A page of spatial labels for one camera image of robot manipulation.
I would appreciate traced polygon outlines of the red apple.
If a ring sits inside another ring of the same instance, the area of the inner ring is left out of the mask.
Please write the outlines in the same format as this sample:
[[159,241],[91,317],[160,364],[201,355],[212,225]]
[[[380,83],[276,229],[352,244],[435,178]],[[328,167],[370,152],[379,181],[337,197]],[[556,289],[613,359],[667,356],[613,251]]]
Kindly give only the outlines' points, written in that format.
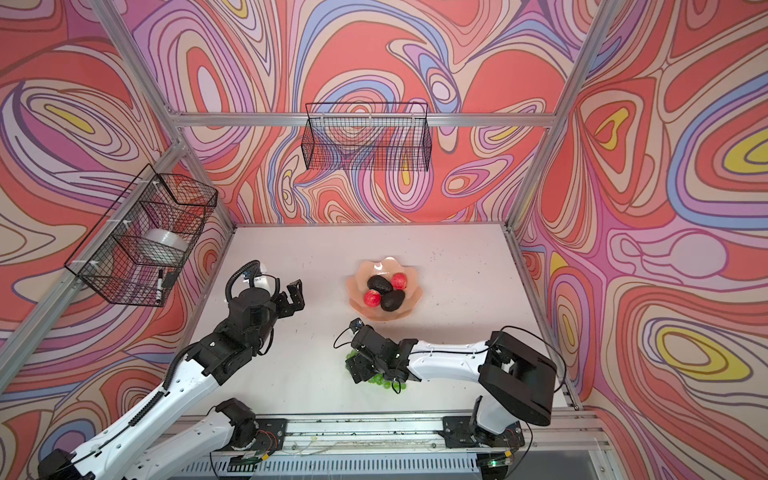
[[408,277],[404,272],[395,273],[391,278],[391,285],[395,290],[404,291],[408,287]]
[[364,305],[370,308],[377,308],[381,304],[382,295],[376,290],[369,290],[363,296]]

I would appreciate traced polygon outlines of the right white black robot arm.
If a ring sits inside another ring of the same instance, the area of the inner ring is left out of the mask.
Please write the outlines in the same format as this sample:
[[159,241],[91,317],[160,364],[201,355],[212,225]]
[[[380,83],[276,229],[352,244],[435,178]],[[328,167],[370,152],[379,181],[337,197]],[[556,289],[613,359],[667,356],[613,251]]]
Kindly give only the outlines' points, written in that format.
[[360,319],[350,322],[349,345],[355,355],[345,361],[356,384],[380,375],[400,393],[408,382],[447,379],[470,382],[484,389],[475,400],[465,431],[441,435],[446,444],[464,445],[501,441],[517,424],[551,424],[556,364],[547,356],[505,332],[493,331],[488,340],[471,344],[433,344],[418,339],[395,342]]

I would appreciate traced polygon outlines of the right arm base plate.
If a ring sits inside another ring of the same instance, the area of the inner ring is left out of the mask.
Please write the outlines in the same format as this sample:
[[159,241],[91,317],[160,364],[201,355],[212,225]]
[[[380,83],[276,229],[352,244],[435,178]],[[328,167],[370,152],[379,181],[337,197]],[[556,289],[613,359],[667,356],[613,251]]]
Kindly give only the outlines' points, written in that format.
[[492,434],[477,426],[470,416],[444,416],[442,427],[436,433],[447,448],[507,448],[513,451],[525,445],[518,422],[503,433]]

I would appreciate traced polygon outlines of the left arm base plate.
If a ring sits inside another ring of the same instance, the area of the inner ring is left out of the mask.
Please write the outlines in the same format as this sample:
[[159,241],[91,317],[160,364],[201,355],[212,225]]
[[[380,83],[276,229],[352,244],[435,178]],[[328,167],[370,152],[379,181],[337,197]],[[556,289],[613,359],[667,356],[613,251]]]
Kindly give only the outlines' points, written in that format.
[[283,448],[288,420],[256,418],[234,429],[227,447],[243,462],[260,462]]

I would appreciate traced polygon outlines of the dark avocado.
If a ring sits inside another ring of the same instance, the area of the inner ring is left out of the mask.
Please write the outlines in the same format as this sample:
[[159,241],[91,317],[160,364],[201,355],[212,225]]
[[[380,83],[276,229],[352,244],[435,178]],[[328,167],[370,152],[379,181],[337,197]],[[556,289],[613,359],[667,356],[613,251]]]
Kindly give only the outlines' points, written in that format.
[[369,290],[376,290],[381,295],[386,295],[394,290],[391,282],[383,275],[373,275],[367,280],[367,288]]
[[392,290],[381,295],[380,307],[385,312],[395,312],[402,306],[405,298],[403,290]]

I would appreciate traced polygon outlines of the green grape bunch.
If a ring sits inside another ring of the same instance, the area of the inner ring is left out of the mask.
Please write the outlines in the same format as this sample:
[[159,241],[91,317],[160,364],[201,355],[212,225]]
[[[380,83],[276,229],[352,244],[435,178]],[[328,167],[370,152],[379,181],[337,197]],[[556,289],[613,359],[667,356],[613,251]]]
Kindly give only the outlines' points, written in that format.
[[384,375],[378,372],[373,364],[355,351],[346,356],[345,368],[355,384],[374,384],[392,390],[395,394],[400,394],[406,389],[404,383],[385,379]]

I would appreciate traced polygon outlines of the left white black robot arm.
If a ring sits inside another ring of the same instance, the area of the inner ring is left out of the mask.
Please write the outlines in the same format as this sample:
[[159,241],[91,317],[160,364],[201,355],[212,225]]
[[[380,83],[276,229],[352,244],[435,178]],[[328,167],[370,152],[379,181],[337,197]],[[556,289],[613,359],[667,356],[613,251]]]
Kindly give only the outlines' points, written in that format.
[[162,382],[101,433],[71,452],[49,453],[38,465],[39,478],[169,479],[202,456],[222,448],[247,450],[259,438],[266,439],[268,453],[274,452],[278,440],[235,398],[214,406],[201,421],[173,437],[160,438],[189,408],[268,352],[278,320],[304,309],[301,281],[269,287],[270,278],[249,279],[238,295],[228,283],[228,315],[214,331],[182,349]]

